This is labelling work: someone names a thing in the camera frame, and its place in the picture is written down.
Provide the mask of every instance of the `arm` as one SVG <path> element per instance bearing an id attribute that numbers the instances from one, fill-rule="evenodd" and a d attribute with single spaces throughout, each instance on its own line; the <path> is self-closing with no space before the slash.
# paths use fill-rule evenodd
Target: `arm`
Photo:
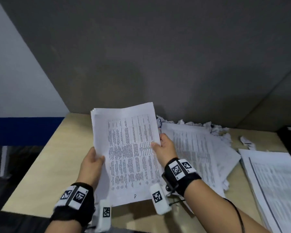
<path id="1" fill-rule="evenodd" d="M 160 135 L 161 146 L 152 143 L 159 163 L 165 167 L 178 157 L 173 142 L 166 134 Z M 234 207 L 202 180 L 192 181 L 184 192 L 186 203 L 208 233 L 240 233 L 241 225 Z M 263 226 L 238 210 L 246 233 L 269 233 Z"/>
<path id="2" fill-rule="evenodd" d="M 96 157 L 95 148 L 92 147 L 82 161 L 79 176 L 76 182 L 83 182 L 97 188 L 101 175 L 102 164 L 105 157 Z M 70 221 L 52 221 L 47 227 L 45 233 L 79 233 L 81 224 L 76 220 Z"/>

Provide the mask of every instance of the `wristband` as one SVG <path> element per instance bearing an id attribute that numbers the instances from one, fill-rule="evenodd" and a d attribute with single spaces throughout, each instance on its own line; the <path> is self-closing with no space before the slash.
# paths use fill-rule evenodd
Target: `wristband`
<path id="1" fill-rule="evenodd" d="M 192 181 L 201 179 L 186 159 L 179 158 L 173 158 L 167 163 L 162 177 L 171 192 L 176 191 L 181 196 L 184 196 L 186 188 Z"/>
<path id="2" fill-rule="evenodd" d="M 76 182 L 66 189 L 55 204 L 50 221 L 76 220 L 84 227 L 91 221 L 94 211 L 93 187 Z"/>

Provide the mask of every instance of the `person's left hand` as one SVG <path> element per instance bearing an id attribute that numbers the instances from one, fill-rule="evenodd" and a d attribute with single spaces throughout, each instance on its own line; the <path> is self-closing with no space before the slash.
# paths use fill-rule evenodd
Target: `person's left hand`
<path id="1" fill-rule="evenodd" d="M 95 148 L 90 148 L 89 152 L 84 157 L 81 163 L 79 176 L 76 182 L 89 184 L 93 187 L 95 191 L 100 179 L 101 167 L 104 161 L 104 156 L 97 157 Z"/>

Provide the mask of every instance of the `white table leg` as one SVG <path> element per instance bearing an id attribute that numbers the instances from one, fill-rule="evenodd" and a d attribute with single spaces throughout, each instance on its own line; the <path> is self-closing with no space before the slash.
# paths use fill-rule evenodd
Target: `white table leg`
<path id="1" fill-rule="evenodd" d="M 2 146 L 0 177 L 3 179 L 9 179 L 11 177 L 8 171 L 8 166 L 9 166 L 9 147 Z"/>

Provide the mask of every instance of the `wooden table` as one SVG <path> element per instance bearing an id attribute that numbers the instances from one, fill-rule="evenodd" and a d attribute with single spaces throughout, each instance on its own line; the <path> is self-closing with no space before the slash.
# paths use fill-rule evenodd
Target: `wooden table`
<path id="1" fill-rule="evenodd" d="M 239 141 L 243 135 L 256 144 L 257 150 L 287 152 L 273 132 L 230 129 L 229 133 L 234 149 L 246 149 Z M 63 191 L 77 179 L 80 164 L 92 145 L 90 116 L 68 114 L 2 210 L 50 217 Z M 227 180 L 230 189 L 225 193 L 226 197 L 261 224 L 261 217 L 240 164 L 237 164 Z M 153 233 L 205 232 L 183 204 L 175 204 L 172 208 L 172 212 L 159 216 L 151 200 L 114 207 L 112 226 Z"/>

